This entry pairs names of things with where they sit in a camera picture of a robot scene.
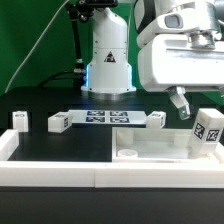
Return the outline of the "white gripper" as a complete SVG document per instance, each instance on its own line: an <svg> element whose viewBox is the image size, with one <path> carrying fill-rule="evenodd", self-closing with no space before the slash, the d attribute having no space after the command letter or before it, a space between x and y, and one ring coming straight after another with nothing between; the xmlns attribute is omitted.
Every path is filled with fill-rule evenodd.
<svg viewBox="0 0 224 224"><path fill-rule="evenodd" d="M224 86L224 40L214 8L137 11L138 72L149 92L169 90L181 120L191 119L186 90Z"/></svg>

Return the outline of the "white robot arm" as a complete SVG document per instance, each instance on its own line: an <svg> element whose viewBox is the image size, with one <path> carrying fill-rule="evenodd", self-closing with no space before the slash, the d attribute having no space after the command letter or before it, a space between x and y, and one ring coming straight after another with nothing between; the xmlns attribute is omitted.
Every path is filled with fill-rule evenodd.
<svg viewBox="0 0 224 224"><path fill-rule="evenodd" d="M82 90L99 99L133 92L126 22L111 11L126 0L86 0L93 9L93 58ZM134 3L138 74L148 92L167 91L179 116L192 116L187 91L224 94L224 0L128 0Z"/></svg>

